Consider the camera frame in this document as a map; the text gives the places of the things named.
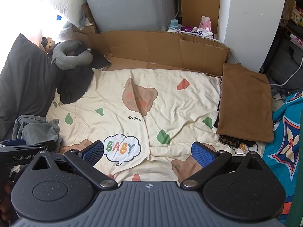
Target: plastic wrap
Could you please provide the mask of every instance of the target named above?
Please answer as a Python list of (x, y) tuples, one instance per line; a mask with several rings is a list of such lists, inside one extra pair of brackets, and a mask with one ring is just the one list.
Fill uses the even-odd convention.
[(166, 31), (176, 13), (175, 0), (87, 0), (97, 28)]

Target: green patch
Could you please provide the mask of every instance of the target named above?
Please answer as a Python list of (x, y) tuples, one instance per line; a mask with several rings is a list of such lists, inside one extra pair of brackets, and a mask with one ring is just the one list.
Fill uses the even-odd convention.
[(212, 127), (212, 119), (210, 117), (207, 117), (205, 120), (202, 121), (203, 123), (205, 123), (209, 128), (213, 128)]
[(97, 112), (98, 114), (100, 114), (101, 116), (103, 116), (103, 108), (98, 108), (97, 110), (95, 110), (95, 112)]
[(161, 144), (170, 144), (170, 137), (165, 133), (164, 130), (160, 130), (159, 134), (157, 135), (157, 140)]
[(66, 115), (65, 119), (64, 119), (65, 123), (71, 125), (73, 123), (73, 119), (70, 115), (70, 113), (68, 113), (68, 115)]

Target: neck pillow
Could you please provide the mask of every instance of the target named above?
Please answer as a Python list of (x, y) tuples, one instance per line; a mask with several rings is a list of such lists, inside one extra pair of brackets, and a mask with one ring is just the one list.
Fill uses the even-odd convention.
[(75, 69), (77, 66), (89, 65), (93, 60), (90, 48), (77, 56), (66, 55), (72, 54), (80, 45), (81, 42), (79, 40), (68, 40), (60, 43), (54, 48), (53, 60), (51, 63), (55, 63), (62, 70)]

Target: bed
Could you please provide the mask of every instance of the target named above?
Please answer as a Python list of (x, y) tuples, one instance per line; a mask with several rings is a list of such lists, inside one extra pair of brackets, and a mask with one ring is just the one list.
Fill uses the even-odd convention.
[(213, 124), (218, 115), (220, 78), (164, 69), (99, 71), (85, 95), (61, 105), (55, 93), (47, 120), (59, 119), (61, 146), (104, 144), (95, 168), (118, 183), (177, 181), (201, 168), (191, 156), (194, 141), (233, 155), (264, 148), (232, 149), (220, 142)]

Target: speech bubble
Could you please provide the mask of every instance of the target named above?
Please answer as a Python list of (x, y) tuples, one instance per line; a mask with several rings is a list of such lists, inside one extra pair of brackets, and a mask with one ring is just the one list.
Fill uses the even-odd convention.
[(120, 166), (124, 162), (129, 162), (141, 152), (139, 140), (134, 136), (116, 134), (104, 140), (104, 155), (111, 162), (118, 162)]

